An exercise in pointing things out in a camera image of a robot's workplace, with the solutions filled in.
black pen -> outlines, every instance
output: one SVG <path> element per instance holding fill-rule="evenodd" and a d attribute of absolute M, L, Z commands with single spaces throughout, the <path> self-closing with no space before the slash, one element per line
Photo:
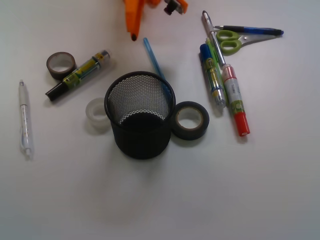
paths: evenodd
<path fill-rule="evenodd" d="M 279 36 L 284 34 L 284 31 L 274 28 L 263 27 L 249 27 L 249 26 L 214 26 L 215 29 L 229 30 L 236 33 L 248 33 L 248 34 L 266 34 Z"/>

pen holder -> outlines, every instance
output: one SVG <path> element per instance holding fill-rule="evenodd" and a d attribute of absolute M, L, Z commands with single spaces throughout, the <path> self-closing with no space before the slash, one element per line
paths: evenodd
<path fill-rule="evenodd" d="M 118 78 L 104 99 L 117 146 L 126 155 L 141 160 L 153 158 L 167 147 L 175 105 L 169 83 L 146 71 Z"/>

green scissors handle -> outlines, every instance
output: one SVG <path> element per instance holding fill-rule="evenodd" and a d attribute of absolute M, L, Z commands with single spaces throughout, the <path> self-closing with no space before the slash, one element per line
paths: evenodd
<path fill-rule="evenodd" d="M 238 52 L 242 46 L 242 43 L 239 39 L 239 34 L 234 31 L 229 30 L 220 30 L 216 34 L 216 38 L 220 43 L 221 51 L 224 54 L 231 55 Z"/>

scissors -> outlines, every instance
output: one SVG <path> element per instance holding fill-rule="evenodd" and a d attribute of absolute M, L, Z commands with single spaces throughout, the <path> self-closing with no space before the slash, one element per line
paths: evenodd
<path fill-rule="evenodd" d="M 275 39 L 274 35 L 254 34 L 254 35 L 239 35 L 234 31 L 220 30 L 216 33 L 216 38 L 220 43 L 221 51 L 224 54 L 235 54 L 241 47 L 248 44 L 253 44 L 265 40 Z"/>

red cap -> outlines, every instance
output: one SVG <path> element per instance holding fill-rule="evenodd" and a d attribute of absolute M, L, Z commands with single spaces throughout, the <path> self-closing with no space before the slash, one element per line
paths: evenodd
<path fill-rule="evenodd" d="M 238 133 L 240 137 L 243 137 L 250 133 L 246 114 L 244 112 L 239 112 L 235 114 L 234 120 L 235 120 L 236 128 L 238 129 Z"/>

